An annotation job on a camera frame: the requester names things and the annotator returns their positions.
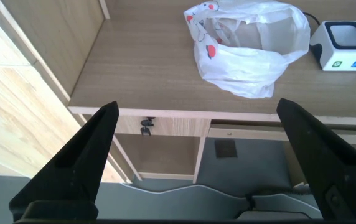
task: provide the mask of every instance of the wooden cabinet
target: wooden cabinet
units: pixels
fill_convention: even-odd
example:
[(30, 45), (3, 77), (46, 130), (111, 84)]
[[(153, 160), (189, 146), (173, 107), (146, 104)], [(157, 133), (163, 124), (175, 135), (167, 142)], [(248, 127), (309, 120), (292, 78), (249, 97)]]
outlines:
[[(237, 97), (203, 80), (194, 62), (182, 12), (202, 1), (101, 2), (0, 0), (0, 170), (9, 169), (0, 172), (32, 177), (86, 122), (83, 114), (90, 119), (111, 101), (120, 117), (108, 182), (195, 182), (207, 137), (287, 141), (276, 114), (282, 97), (356, 144), (356, 73), (323, 72), (306, 54), (272, 98)], [(356, 0), (284, 2), (356, 20)], [(152, 136), (140, 132), (147, 117), (156, 117)]]

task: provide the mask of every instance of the white plastic bag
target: white plastic bag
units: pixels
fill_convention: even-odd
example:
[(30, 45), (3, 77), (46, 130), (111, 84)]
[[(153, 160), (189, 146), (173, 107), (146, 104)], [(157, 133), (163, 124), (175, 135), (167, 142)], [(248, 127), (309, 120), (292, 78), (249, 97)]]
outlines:
[(184, 15), (200, 76), (238, 96), (272, 97), (274, 82), (308, 52), (308, 21), (290, 4), (208, 1)]

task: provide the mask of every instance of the wooden drawer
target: wooden drawer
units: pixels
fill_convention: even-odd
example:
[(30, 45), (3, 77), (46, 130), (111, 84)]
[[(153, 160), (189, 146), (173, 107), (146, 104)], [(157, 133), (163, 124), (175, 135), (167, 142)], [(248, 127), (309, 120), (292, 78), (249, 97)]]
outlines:
[[(356, 131), (334, 129), (333, 131), (349, 144), (356, 144)], [(247, 126), (233, 124), (211, 124), (207, 137), (263, 139), (275, 141), (289, 140), (286, 132), (284, 132), (282, 127)]]
[[(140, 116), (120, 116), (116, 134), (141, 134), (141, 121), (147, 119)], [(154, 118), (153, 127), (149, 127), (152, 135), (162, 136), (206, 136), (210, 127), (209, 119), (197, 118)]]

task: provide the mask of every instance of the cable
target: cable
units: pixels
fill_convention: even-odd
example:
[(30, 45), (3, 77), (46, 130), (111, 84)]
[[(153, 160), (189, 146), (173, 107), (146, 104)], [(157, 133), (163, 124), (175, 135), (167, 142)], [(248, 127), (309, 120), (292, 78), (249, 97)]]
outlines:
[(303, 12), (303, 13), (304, 13), (304, 15), (313, 18), (313, 19), (315, 20), (315, 22), (317, 23), (318, 26), (321, 24), (321, 23), (319, 22), (319, 20), (316, 19), (316, 17), (315, 17), (314, 15), (312, 15), (312, 14), (310, 14), (310, 13), (308, 13), (308, 12)]
[[(190, 189), (190, 188), (192, 188), (192, 187), (202, 187), (202, 188), (212, 190), (212, 191), (214, 191), (214, 192), (216, 192), (216, 193), (222, 194), (222, 195), (224, 195), (224, 196), (227, 196), (227, 197), (230, 197), (230, 198), (233, 198), (233, 199), (237, 199), (237, 200), (247, 200), (246, 197), (236, 197), (236, 196), (232, 196), (232, 195), (229, 195), (229, 194), (227, 194), (227, 193), (224, 193), (224, 192), (221, 192), (221, 191), (219, 191), (219, 190), (213, 189), (213, 188), (211, 188), (211, 187), (207, 187), (206, 185), (202, 185), (202, 184), (194, 184), (194, 185), (185, 186), (185, 187), (178, 187), (178, 188), (176, 188), (176, 189), (165, 190), (165, 191), (162, 191), (162, 192), (153, 192), (153, 191), (150, 191), (150, 190), (144, 190), (144, 189), (140, 189), (140, 188), (137, 188), (137, 187), (133, 187), (133, 186), (128, 185), (128, 184), (123, 184), (123, 183), (120, 183), (120, 184), (123, 185), (123, 186), (125, 186), (125, 187), (134, 189), (134, 190), (146, 192), (146, 193), (149, 193), (149, 194), (158, 194), (158, 195), (159, 195), (159, 194), (166, 194), (166, 193), (169, 193), (169, 192), (174, 192), (174, 191), (176, 191), (176, 190)], [(314, 209), (314, 210), (319, 211), (318, 208), (313, 207), (312, 205), (309, 205), (309, 204), (306, 203), (306, 202), (303, 202), (303, 201), (301, 201), (301, 200), (298, 200), (298, 199), (296, 199), (296, 198), (290, 197), (290, 196), (285, 195), (285, 194), (262, 195), (262, 196), (254, 196), (254, 197), (272, 197), (272, 196), (276, 196), (276, 195), (283, 195), (284, 197), (290, 198), (290, 199), (295, 200), (295, 201), (297, 201), (297, 202), (299, 202), (299, 203), (301, 203), (301, 204), (304, 204), (304, 205), (306, 205), (306, 206), (308, 206), (308, 207), (310, 207), (310, 208), (312, 208), (312, 209)]]
[(232, 195), (229, 195), (229, 194), (227, 194), (227, 193), (224, 193), (224, 192), (221, 192), (221, 191), (219, 191), (219, 190), (213, 189), (213, 188), (211, 188), (211, 187), (207, 187), (206, 185), (202, 185), (202, 184), (194, 184), (194, 185), (189, 185), (189, 186), (185, 186), (185, 187), (178, 187), (178, 188), (176, 188), (176, 189), (165, 190), (165, 191), (162, 191), (162, 192), (153, 192), (153, 191), (150, 191), (150, 190), (144, 190), (144, 189), (140, 189), (140, 188), (133, 187), (133, 186), (131, 186), (131, 185), (123, 184), (123, 183), (121, 183), (121, 185), (123, 185), (123, 186), (125, 186), (125, 187), (129, 187), (129, 188), (131, 188), (131, 189), (135, 189), (135, 190), (139, 190), (139, 191), (142, 191), (142, 192), (150, 193), (150, 194), (165, 194), (165, 193), (169, 193), (169, 192), (174, 192), (174, 191), (176, 191), (176, 190), (189, 189), (189, 188), (192, 188), (192, 187), (202, 187), (202, 188), (212, 190), (212, 191), (214, 191), (214, 192), (216, 192), (216, 193), (225, 195), (225, 196), (230, 197), (230, 198), (233, 198), (233, 199), (246, 200), (246, 197), (236, 197), (236, 196), (232, 196)]
[(301, 203), (301, 204), (303, 204), (303, 205), (305, 205), (305, 206), (308, 206), (309, 208), (311, 208), (311, 209), (313, 209), (313, 210), (315, 210), (315, 211), (320, 212), (320, 210), (319, 210), (318, 208), (313, 207), (312, 205), (309, 205), (308, 203), (303, 202), (302, 200), (298, 200), (298, 199), (296, 199), (296, 198), (294, 198), (294, 197), (290, 197), (290, 196), (285, 195), (285, 194), (263, 195), (263, 196), (254, 196), (254, 197), (255, 197), (255, 199), (257, 199), (257, 198), (273, 197), (273, 196), (277, 196), (277, 195), (282, 195), (283, 197), (290, 198), (291, 200), (295, 200), (296, 202), (299, 202), (299, 203)]

